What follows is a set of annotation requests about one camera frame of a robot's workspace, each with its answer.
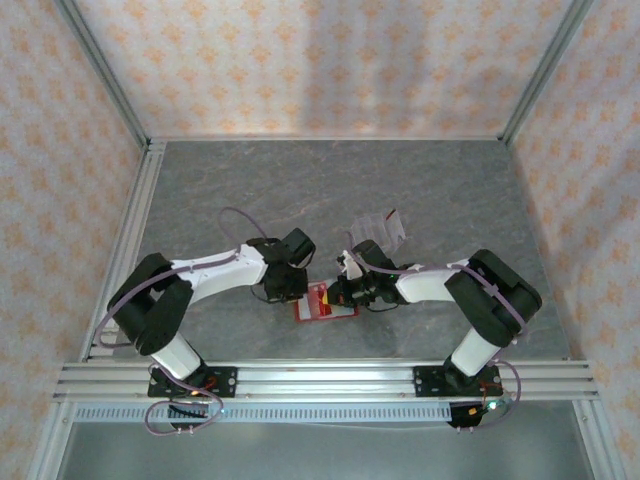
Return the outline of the grey metal sheet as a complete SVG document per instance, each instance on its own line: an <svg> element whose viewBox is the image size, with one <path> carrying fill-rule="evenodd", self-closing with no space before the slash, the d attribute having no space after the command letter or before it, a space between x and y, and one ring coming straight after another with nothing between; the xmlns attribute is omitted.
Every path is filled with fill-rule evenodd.
<svg viewBox="0 0 640 480"><path fill-rule="evenodd" d="M157 438L139 425L74 426L57 480L593 480L570 417L532 408L445 427L217 424Z"/></svg>

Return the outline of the red printed card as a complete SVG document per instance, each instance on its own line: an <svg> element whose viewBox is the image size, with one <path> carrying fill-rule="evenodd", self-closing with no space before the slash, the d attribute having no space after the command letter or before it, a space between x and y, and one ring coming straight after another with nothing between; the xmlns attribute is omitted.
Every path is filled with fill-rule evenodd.
<svg viewBox="0 0 640 480"><path fill-rule="evenodd" d="M325 282L314 283L309 287L307 302L311 319L328 317L332 313L331 305L322 303L322 296L326 290L328 290L328 287Z"/></svg>

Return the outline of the aluminium frame leg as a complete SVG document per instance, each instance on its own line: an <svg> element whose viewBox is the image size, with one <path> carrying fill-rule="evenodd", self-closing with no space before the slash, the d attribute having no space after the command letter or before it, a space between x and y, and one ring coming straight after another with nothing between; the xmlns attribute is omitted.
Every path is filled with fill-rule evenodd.
<svg viewBox="0 0 640 480"><path fill-rule="evenodd" d="M26 480L56 480L74 423L76 404L52 403Z"/></svg>
<svg viewBox="0 0 640 480"><path fill-rule="evenodd" d="M594 480L627 480L602 402L572 404Z"/></svg>

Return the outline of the red card holder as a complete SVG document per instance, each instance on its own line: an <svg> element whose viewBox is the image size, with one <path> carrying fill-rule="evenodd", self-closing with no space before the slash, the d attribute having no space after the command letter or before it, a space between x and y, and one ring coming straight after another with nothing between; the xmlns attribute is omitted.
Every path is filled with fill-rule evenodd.
<svg viewBox="0 0 640 480"><path fill-rule="evenodd" d="M329 287L332 284L332 281L320 281L320 282L325 282L327 284L327 287ZM331 305L332 313L328 317L324 317L320 319L311 319L309 316L307 293L301 299L298 299L294 303L294 316L295 316L295 320L299 323L350 318L350 317L356 317L358 315L358 310L356 308Z"/></svg>

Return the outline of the wide aluminium frame rail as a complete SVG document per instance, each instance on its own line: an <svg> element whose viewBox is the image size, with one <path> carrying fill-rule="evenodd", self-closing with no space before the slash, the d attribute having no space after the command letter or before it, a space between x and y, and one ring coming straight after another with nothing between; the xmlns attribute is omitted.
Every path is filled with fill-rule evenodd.
<svg viewBox="0 0 640 480"><path fill-rule="evenodd" d="M416 360L335 360L239 362L229 381L236 402L418 401L423 391L454 401L413 372ZM599 397L585 361L523 360L499 366L492 383L523 401L593 400ZM144 362L70 363L55 386L57 401L138 401L148 399Z"/></svg>

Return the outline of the black controller board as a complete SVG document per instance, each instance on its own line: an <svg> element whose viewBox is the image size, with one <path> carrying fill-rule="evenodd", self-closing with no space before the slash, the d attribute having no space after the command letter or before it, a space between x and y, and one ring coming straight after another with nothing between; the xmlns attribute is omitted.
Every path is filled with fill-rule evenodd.
<svg viewBox="0 0 640 480"><path fill-rule="evenodd" d="M222 412L210 403L171 402L168 406L170 425L178 434L194 434L216 422Z"/></svg>
<svg viewBox="0 0 640 480"><path fill-rule="evenodd" d="M452 403L451 420L448 424L457 432L488 429L506 420L514 407L515 401L509 397Z"/></svg>

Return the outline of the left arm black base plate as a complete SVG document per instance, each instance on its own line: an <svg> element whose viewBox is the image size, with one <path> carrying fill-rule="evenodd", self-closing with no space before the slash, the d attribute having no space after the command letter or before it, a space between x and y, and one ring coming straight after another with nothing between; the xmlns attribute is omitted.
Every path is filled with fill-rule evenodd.
<svg viewBox="0 0 640 480"><path fill-rule="evenodd" d="M236 367L200 366L183 383L207 390L220 398L234 398L237 386L238 369ZM161 371L158 366L150 369L147 389L150 398L166 397L171 399L202 397L202 394L176 384Z"/></svg>

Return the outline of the aluminium upright post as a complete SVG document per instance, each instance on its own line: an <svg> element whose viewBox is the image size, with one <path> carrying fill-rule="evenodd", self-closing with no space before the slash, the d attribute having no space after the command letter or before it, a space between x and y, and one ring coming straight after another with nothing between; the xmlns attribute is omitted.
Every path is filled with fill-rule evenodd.
<svg viewBox="0 0 640 480"><path fill-rule="evenodd" d="M573 40L591 9L594 0L571 0L562 20L553 34L549 45L538 62L522 95L520 96L506 126L497 140L510 148L526 119L534 108L539 96L551 79L566 49Z"/></svg>
<svg viewBox="0 0 640 480"><path fill-rule="evenodd" d="M145 150L150 142L149 137L76 0L53 0L53 3L67 23L135 143Z"/></svg>

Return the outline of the clear acrylic card stand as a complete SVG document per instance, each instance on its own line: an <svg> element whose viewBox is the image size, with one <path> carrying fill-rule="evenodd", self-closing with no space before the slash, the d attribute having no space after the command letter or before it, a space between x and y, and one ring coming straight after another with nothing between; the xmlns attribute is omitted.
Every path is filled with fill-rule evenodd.
<svg viewBox="0 0 640 480"><path fill-rule="evenodd" d="M400 247L394 250L390 246L390 239L385 227L385 217L388 213L376 213L356 219L350 230L354 243L358 244L363 240L371 239L380 246L384 253L396 252Z"/></svg>

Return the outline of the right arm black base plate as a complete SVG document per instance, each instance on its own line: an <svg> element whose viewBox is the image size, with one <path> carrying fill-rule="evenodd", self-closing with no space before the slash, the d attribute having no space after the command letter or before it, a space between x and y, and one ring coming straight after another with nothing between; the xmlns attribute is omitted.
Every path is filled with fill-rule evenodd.
<svg viewBox="0 0 640 480"><path fill-rule="evenodd" d="M501 396L504 392L496 366L485 366L471 377L444 365L415 366L412 373L417 397Z"/></svg>

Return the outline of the aluminium side rail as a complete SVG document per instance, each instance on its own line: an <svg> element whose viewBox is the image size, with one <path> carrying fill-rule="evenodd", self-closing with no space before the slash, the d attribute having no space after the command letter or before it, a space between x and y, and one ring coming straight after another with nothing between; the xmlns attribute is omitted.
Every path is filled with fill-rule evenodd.
<svg viewBox="0 0 640 480"><path fill-rule="evenodd" d="M107 312L108 301L136 265L165 150L165 141L152 138L141 156L107 264L103 285L81 347L80 362L95 357L103 359L113 354L112 350L102 349L95 343L95 329Z"/></svg>

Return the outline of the white card with red corner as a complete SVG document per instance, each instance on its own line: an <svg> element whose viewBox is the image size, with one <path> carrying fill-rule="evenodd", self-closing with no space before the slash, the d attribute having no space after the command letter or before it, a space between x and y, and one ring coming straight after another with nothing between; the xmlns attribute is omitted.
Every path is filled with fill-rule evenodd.
<svg viewBox="0 0 640 480"><path fill-rule="evenodd" d="M385 227L390 239L390 246L397 250L406 240L406 232L399 212L391 210L385 217Z"/></svg>

